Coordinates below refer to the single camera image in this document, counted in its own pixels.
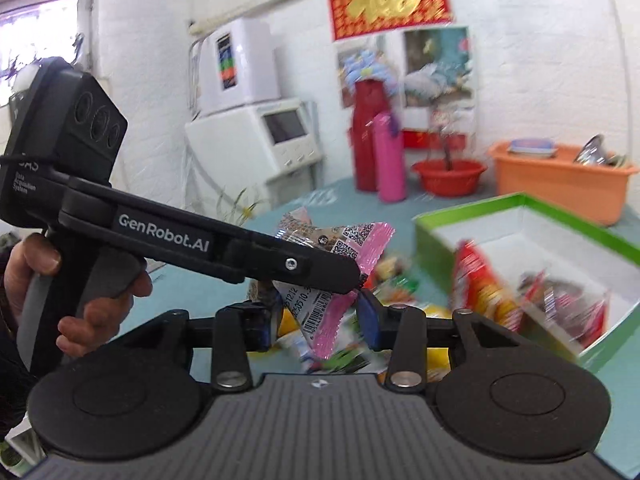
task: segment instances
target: open box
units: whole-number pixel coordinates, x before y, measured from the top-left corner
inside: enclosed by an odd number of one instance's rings
[[[417,216],[416,261],[447,294],[455,250],[473,240],[502,284],[515,291],[524,272],[546,270],[597,300],[610,292],[606,331],[583,349],[526,302],[521,333],[596,371],[640,324],[640,249],[607,230],[526,194],[513,194]]]

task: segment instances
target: blue flower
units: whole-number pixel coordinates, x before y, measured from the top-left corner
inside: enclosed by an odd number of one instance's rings
[[[372,50],[362,50],[359,54],[349,56],[343,60],[342,66],[345,72],[344,81],[351,94],[355,93],[356,83],[365,79],[382,81],[389,96],[398,92],[398,80],[393,71]]]

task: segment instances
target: red and yellow package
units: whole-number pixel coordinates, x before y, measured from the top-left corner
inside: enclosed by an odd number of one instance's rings
[[[520,328],[520,307],[500,285],[484,254],[470,241],[460,242],[456,252],[450,307],[471,309],[514,332]]]

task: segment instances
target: black sleeve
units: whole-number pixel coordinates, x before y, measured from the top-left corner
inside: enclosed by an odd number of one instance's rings
[[[36,383],[20,360],[15,345],[15,321],[11,316],[4,293],[4,269],[13,247],[0,251],[0,440],[24,417],[27,396]]]

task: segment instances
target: camera lens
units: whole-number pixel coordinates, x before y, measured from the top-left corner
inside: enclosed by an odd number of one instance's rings
[[[109,111],[106,107],[98,108],[95,113],[94,122],[91,123],[91,138],[93,140],[99,140],[107,131],[109,124]]]
[[[107,135],[107,146],[113,148],[120,140],[120,125],[114,124],[109,128],[109,134]]]
[[[94,98],[89,92],[83,93],[76,102],[76,122],[82,124],[86,121],[89,113],[91,113],[91,105]]]

